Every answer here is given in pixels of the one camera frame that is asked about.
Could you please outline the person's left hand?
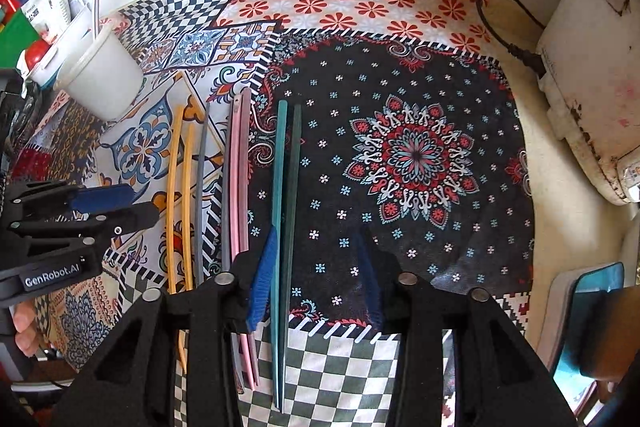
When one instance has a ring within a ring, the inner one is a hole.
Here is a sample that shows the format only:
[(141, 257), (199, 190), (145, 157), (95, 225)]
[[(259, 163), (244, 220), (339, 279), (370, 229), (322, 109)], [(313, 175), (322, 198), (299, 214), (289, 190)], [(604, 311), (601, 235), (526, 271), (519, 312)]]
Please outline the person's left hand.
[(36, 324), (36, 310), (32, 300), (19, 303), (13, 313), (13, 324), (16, 329), (14, 336), (17, 348), (27, 358), (32, 357), (40, 345), (40, 332)]

